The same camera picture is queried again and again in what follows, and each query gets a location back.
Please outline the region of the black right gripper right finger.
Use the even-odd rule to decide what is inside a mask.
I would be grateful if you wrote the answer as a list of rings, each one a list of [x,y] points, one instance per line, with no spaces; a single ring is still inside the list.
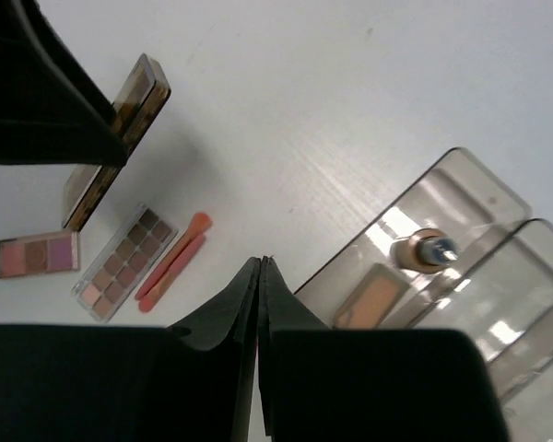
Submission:
[[[456,330],[338,331],[259,275],[258,368],[274,441],[506,441],[510,434],[473,342]]]

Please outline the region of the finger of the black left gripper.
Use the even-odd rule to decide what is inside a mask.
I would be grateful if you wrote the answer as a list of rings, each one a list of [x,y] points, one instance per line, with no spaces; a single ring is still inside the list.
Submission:
[[[0,1],[0,165],[122,167],[112,104],[35,1]]]

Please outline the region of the tortoise brown eyeshadow palette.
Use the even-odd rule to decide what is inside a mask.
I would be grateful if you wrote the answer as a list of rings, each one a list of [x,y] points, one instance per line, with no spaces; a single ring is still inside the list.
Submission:
[[[171,95],[158,61],[143,53],[115,98],[112,131],[132,155]],[[119,168],[79,165],[63,190],[62,228],[80,231],[120,173]]]

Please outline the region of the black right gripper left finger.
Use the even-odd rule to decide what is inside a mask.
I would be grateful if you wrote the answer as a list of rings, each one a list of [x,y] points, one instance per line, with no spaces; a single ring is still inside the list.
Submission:
[[[168,327],[0,325],[0,441],[246,440],[260,267]]]

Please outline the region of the beige foundation tube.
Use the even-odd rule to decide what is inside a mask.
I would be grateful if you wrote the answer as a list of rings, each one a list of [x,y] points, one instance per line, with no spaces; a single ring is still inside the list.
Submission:
[[[333,318],[335,329],[376,328],[410,287],[398,273],[375,264],[340,306]]]

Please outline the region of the rose gold blush palette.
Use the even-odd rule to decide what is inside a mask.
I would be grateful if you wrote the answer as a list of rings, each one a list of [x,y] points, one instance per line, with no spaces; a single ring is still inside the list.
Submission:
[[[77,271],[79,235],[61,230],[0,240],[0,279]]]

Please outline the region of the small foundation pump bottle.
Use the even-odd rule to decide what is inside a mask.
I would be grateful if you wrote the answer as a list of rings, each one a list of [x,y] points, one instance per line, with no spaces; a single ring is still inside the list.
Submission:
[[[397,267],[422,274],[442,272],[457,261],[459,254],[456,242],[437,228],[421,228],[400,238],[390,251]]]

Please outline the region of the clear pink eyeshadow palette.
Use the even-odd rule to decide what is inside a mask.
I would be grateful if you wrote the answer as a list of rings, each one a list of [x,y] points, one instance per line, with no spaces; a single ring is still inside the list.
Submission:
[[[140,204],[71,290],[92,319],[108,322],[142,283],[178,230]]]

